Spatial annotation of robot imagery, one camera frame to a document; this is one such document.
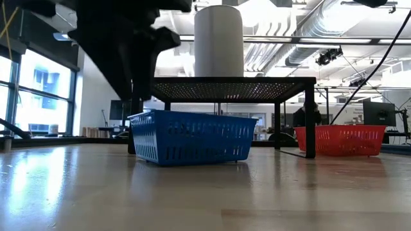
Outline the person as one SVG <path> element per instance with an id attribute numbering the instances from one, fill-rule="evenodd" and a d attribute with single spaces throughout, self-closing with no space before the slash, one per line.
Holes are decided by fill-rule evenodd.
<path id="1" fill-rule="evenodd" d="M 306 104 L 293 113 L 293 127 L 306 126 Z M 318 104 L 314 103 L 314 121 L 316 125 L 322 124 L 322 116 L 320 114 Z"/>

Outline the long ceiling light bar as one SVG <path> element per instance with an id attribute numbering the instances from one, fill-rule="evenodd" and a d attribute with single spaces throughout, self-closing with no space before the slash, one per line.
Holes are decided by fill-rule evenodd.
<path id="1" fill-rule="evenodd" d="M 74 41 L 68 34 L 54 33 L 57 41 Z M 194 42 L 194 35 L 180 35 L 182 42 Z M 286 37 L 286 36 L 243 36 L 244 43 L 255 44 L 305 44 L 305 45 L 348 45 L 348 46 L 387 46 L 393 38 L 350 38 L 350 37 Z M 411 46 L 411 38 L 397 38 L 397 46 Z"/>

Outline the black wall monitor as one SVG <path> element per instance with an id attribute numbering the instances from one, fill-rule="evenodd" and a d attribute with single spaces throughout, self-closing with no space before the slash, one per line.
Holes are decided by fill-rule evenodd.
<path id="1" fill-rule="evenodd" d="M 131 101 L 112 100 L 110 102 L 110 120 L 127 120 L 129 116 L 137 114 L 137 111 L 132 111 Z"/>

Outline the black computer monitor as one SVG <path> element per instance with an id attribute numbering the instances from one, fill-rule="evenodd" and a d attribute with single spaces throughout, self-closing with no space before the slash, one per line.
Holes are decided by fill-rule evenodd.
<path id="1" fill-rule="evenodd" d="M 396 126 L 396 109 L 392 103 L 363 102 L 365 125 Z"/>

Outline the wooden blocks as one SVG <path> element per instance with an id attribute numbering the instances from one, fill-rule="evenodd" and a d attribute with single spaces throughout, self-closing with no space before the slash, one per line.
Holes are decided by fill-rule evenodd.
<path id="1" fill-rule="evenodd" d="M 87 138 L 110 138 L 110 131 L 107 128 L 97 128 L 97 127 L 83 127 L 82 136 Z"/>

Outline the blue plastic basket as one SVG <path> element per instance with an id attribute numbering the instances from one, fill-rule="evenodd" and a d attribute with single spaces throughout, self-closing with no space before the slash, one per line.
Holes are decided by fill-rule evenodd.
<path id="1" fill-rule="evenodd" d="M 153 110 L 128 117 L 136 155 L 160 166 L 246 160 L 256 119 Z"/>

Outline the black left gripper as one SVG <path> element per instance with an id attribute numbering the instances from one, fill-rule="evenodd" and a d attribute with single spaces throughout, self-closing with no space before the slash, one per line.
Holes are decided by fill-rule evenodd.
<path id="1" fill-rule="evenodd" d="M 77 41 L 118 97 L 129 100 L 131 82 L 119 52 L 115 22 L 151 26 L 161 10 L 188 13 L 192 4 L 193 0 L 76 0 L 77 27 L 68 35 Z M 148 27 L 134 35 L 132 81 L 133 93 L 139 99 L 151 99 L 159 54 L 180 45 L 180 35 L 167 27 Z"/>

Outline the black perforated metal shelf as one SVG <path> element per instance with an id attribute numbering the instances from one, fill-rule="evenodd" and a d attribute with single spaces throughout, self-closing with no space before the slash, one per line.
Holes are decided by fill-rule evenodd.
<path id="1" fill-rule="evenodd" d="M 165 77 L 152 78 L 148 86 L 141 84 L 132 91 L 131 113 L 143 111 L 145 97 L 155 97 L 170 110 L 173 103 L 246 103 L 273 104 L 274 148 L 281 149 L 281 105 L 298 93 L 305 94 L 306 109 L 306 152 L 304 158 L 314 159 L 314 77 Z"/>

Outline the silver ventilation duct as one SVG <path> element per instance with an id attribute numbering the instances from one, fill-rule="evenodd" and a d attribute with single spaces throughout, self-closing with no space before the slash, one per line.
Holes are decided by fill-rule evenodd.
<path id="1" fill-rule="evenodd" d="M 298 37 L 340 37 L 369 15 L 370 9 L 350 0 L 323 0 L 311 16 L 297 28 Z M 282 45 L 271 58 L 267 67 L 278 63 L 298 66 L 316 53 L 317 47 L 301 47 L 296 44 Z"/>

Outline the white cylindrical cup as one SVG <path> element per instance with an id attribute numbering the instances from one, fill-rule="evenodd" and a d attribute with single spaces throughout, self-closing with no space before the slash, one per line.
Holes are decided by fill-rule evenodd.
<path id="1" fill-rule="evenodd" d="M 195 14 L 196 77 L 242 77 L 243 22 L 233 6 L 213 5 Z"/>

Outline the red plastic basket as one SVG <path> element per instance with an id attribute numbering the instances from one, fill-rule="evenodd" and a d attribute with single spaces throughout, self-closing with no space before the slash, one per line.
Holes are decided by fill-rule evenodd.
<path id="1" fill-rule="evenodd" d="M 307 152 L 310 141 L 315 139 L 316 156 L 359 157 L 377 156 L 380 153 L 385 126 L 381 125 L 320 125 L 314 134 L 307 134 L 305 127 L 296 127 L 299 149 Z"/>

